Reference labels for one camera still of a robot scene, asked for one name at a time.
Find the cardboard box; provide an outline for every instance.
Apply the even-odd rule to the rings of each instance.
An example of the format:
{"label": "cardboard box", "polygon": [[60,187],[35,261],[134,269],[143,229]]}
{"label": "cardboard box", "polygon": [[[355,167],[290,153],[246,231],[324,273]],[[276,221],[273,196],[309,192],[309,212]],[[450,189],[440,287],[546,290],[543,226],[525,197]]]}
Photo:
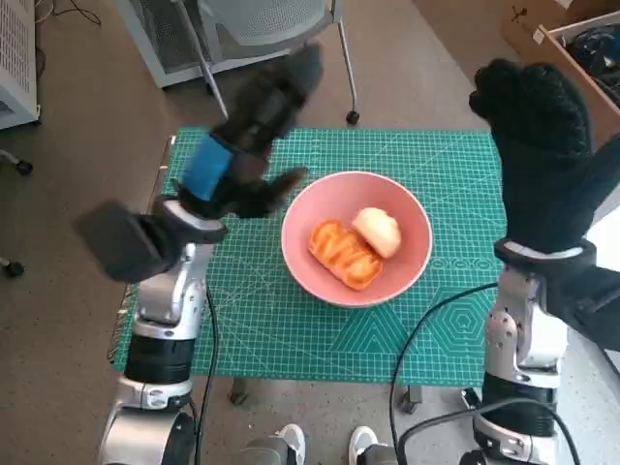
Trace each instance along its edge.
{"label": "cardboard box", "polygon": [[531,57],[532,37],[547,30],[620,10],[620,0],[508,0],[502,34],[519,55]]}
{"label": "cardboard box", "polygon": [[601,90],[601,87],[573,60],[562,44],[593,27],[620,24],[620,11],[547,31],[543,26],[530,39],[535,53],[524,64],[550,63],[558,68],[577,87],[592,120],[593,144],[598,148],[620,134],[620,108]]}

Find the person's foot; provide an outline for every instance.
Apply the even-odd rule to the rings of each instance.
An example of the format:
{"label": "person's foot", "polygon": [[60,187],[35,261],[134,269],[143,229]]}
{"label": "person's foot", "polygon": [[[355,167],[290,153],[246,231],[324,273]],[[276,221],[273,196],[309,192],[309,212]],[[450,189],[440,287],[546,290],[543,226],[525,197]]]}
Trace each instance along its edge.
{"label": "person's foot", "polygon": [[294,423],[287,424],[275,435],[284,439],[289,447],[294,450],[297,465],[303,465],[306,459],[306,438],[303,436],[301,428]]}
{"label": "person's foot", "polygon": [[375,432],[368,426],[358,426],[349,441],[349,465],[357,465],[357,458],[373,444],[379,444]]}

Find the black cable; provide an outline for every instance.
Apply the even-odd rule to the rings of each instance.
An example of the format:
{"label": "black cable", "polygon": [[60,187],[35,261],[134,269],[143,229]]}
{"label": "black cable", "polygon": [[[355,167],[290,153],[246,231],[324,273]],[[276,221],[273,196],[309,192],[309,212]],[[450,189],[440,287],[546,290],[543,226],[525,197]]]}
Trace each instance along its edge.
{"label": "black cable", "polygon": [[198,419],[198,426],[196,427],[196,447],[194,450],[194,464],[201,465],[201,448],[202,448],[202,433],[204,432],[204,419],[206,417],[206,408],[211,395],[211,388],[213,387],[213,378],[215,378],[215,366],[217,365],[217,356],[220,352],[220,331],[217,326],[217,314],[215,312],[215,305],[213,304],[213,297],[211,296],[211,290],[206,285],[206,301],[209,306],[209,313],[211,314],[211,328],[213,329],[213,352],[211,353],[211,366],[209,366],[208,378],[206,380],[206,386],[204,387],[204,393],[202,394],[201,414]]}
{"label": "black cable", "polygon": [[411,346],[411,343],[414,341],[414,338],[418,334],[418,331],[422,328],[422,325],[435,312],[437,312],[437,310],[439,310],[445,305],[448,305],[451,302],[454,302],[455,300],[458,300],[461,297],[464,297],[466,295],[473,294],[473,293],[478,293],[480,291],[485,291],[491,288],[497,288],[497,283],[483,284],[482,286],[478,286],[477,288],[468,289],[467,291],[463,291],[462,293],[455,294],[452,297],[448,297],[442,300],[441,302],[439,302],[437,305],[434,305],[430,310],[428,310],[424,314],[424,316],[419,320],[416,327],[414,327],[414,330],[409,336],[409,339],[407,339],[407,342],[405,343],[405,346],[403,347],[403,350],[400,352],[400,355],[398,356],[398,360],[396,361],[396,368],[394,369],[394,375],[391,378],[391,387],[389,388],[389,428],[391,429],[391,440],[394,443],[394,450],[396,451],[396,453],[398,453],[398,449],[397,449],[398,434],[396,433],[396,422],[394,419],[394,391],[396,389],[396,381],[398,380],[398,373],[400,372],[400,367],[403,364],[405,355],[409,351],[409,346]]}
{"label": "black cable", "polygon": [[194,399],[190,397],[190,401],[188,402],[190,406],[190,410],[192,411],[192,420],[194,421],[194,435],[198,433],[198,411],[196,410],[196,403]]}
{"label": "black cable", "polygon": [[415,434],[420,433],[420,431],[430,428],[432,426],[437,426],[439,424],[448,423],[450,421],[457,421],[459,419],[469,419],[472,417],[477,417],[478,415],[488,414],[489,412],[493,412],[495,410],[503,409],[504,407],[508,407],[509,405],[514,404],[535,404],[539,407],[544,408],[549,412],[550,415],[553,416],[555,421],[560,426],[564,437],[566,438],[566,442],[569,445],[569,449],[571,450],[571,456],[573,457],[574,465],[581,465],[581,460],[579,459],[579,454],[577,452],[577,447],[574,444],[573,436],[571,436],[571,432],[569,431],[568,426],[564,423],[562,418],[546,404],[535,400],[528,399],[524,397],[511,398],[502,400],[499,402],[494,402],[492,404],[485,405],[483,407],[479,407],[476,409],[470,409],[463,412],[455,412],[452,414],[441,415],[440,417],[435,417],[431,419],[427,419],[425,421],[421,421],[420,423],[409,428],[405,433],[400,437],[398,441],[398,447],[396,450],[396,457],[399,465],[407,465],[407,455],[405,453],[405,446],[407,445],[407,441],[411,439]]}
{"label": "black cable", "polygon": [[74,6],[73,8],[69,8],[67,10],[61,10],[60,12],[54,11],[52,14],[54,16],[61,16],[67,13],[78,12],[82,16],[84,16],[86,19],[88,19],[90,22],[92,22],[93,24],[97,24],[98,26],[101,26],[101,19],[97,15],[95,15],[90,10],[86,10],[82,7],[79,7],[75,0],[69,0],[69,1]]}

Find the blue tape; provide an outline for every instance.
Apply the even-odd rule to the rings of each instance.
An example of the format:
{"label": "blue tape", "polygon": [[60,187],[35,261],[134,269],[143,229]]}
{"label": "blue tape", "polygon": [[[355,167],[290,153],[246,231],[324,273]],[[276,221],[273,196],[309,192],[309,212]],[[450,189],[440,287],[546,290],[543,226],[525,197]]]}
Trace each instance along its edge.
{"label": "blue tape", "polygon": [[183,187],[202,201],[210,201],[232,157],[217,140],[205,136],[183,174]]}

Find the chair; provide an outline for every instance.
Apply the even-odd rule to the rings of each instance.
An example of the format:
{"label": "chair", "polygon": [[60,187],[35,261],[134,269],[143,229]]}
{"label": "chair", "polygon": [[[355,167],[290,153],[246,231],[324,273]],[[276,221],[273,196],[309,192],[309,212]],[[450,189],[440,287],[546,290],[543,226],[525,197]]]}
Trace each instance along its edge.
{"label": "chair", "polygon": [[328,5],[326,0],[198,0],[198,21],[192,21],[189,3],[186,6],[184,1],[176,2],[200,61],[202,76],[225,117],[228,112],[211,73],[213,65],[299,47],[336,23],[353,98],[347,122],[357,124],[357,91],[342,19],[342,0],[330,2]]}
{"label": "chair", "polygon": [[[0,149],[0,161],[2,160],[6,160],[11,165],[13,165],[17,172],[22,176],[29,175],[33,170],[33,167],[30,163],[19,160],[10,152]],[[17,278],[17,276],[21,276],[24,272],[24,268],[21,263],[12,262],[11,260],[5,259],[3,257],[0,257],[0,266],[2,266],[2,269],[9,278]]]}

